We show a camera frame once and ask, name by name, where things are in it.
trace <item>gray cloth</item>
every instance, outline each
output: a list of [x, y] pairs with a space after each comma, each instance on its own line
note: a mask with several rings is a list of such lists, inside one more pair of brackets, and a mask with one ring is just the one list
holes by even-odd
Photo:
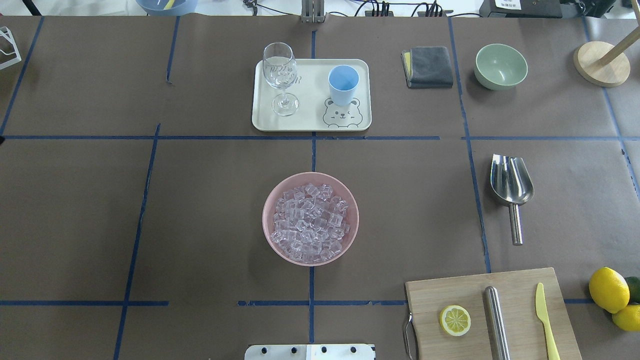
[[449, 50], [444, 46], [412, 47], [411, 71], [402, 53], [402, 63], [406, 84], [410, 88], [450, 88], [453, 87], [453, 73]]

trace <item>wine glass base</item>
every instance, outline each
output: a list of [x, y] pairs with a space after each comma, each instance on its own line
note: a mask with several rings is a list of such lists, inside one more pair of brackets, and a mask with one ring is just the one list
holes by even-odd
[[298, 98], [295, 95], [287, 92], [287, 99], [289, 100], [289, 102], [286, 104], [283, 104], [282, 100], [284, 99], [284, 97], [285, 95], [278, 94], [273, 99], [271, 108], [273, 109], [274, 113], [280, 116], [291, 116], [294, 113], [296, 113], [296, 110], [300, 106], [300, 102], [298, 101]]

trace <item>bear drawing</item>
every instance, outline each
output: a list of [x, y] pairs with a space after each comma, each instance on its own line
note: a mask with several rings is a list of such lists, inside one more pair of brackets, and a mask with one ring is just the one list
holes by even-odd
[[362, 122], [362, 114], [360, 113], [360, 100], [353, 98], [351, 102], [345, 106], [336, 105], [331, 98], [324, 101], [326, 112], [323, 121], [327, 127], [358, 127]]

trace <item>wooden cutting board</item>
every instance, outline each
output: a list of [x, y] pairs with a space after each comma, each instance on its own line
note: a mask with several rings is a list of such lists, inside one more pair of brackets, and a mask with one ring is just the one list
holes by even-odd
[[[536, 286], [545, 286], [551, 329], [562, 360], [581, 360], [564, 299], [553, 268], [519, 270], [409, 281], [405, 283], [420, 360], [492, 360], [484, 315], [483, 292], [498, 289], [509, 353], [514, 360], [546, 360], [542, 323], [536, 316]], [[460, 305], [471, 316], [471, 328], [463, 336], [451, 336], [440, 328], [440, 312]]]

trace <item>green bowl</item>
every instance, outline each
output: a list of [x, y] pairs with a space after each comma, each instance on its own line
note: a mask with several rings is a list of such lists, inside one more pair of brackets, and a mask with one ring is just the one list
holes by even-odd
[[478, 51], [474, 73], [490, 90], [507, 90], [527, 77], [527, 60], [516, 49], [504, 44], [490, 44]]

